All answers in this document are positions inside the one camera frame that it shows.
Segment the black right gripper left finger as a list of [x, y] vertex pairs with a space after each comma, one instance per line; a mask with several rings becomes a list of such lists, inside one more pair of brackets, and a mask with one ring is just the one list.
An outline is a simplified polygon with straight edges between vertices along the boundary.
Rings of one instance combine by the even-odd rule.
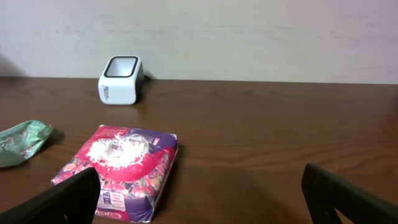
[[93, 222], [100, 180], [90, 167], [36, 197], [1, 213], [1, 224]]

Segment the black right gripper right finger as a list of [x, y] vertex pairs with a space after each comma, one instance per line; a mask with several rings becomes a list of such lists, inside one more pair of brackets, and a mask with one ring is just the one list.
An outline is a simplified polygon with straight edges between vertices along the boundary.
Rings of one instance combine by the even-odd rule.
[[301, 188], [314, 223], [341, 223], [340, 212], [353, 223], [397, 224], [397, 206], [316, 164], [305, 166]]

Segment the red purple tissue pack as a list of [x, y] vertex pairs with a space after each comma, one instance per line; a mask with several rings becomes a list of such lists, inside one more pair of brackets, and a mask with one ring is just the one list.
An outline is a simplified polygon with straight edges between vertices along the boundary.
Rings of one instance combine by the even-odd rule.
[[176, 134], [101, 125], [51, 183], [93, 167], [101, 184], [96, 215], [149, 223], [177, 151]]

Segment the green snack packet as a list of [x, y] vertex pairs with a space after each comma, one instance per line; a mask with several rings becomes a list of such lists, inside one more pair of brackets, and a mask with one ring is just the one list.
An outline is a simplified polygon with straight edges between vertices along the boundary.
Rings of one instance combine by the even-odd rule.
[[28, 120], [1, 131], [1, 168], [17, 166], [34, 156], [53, 128], [39, 120]]

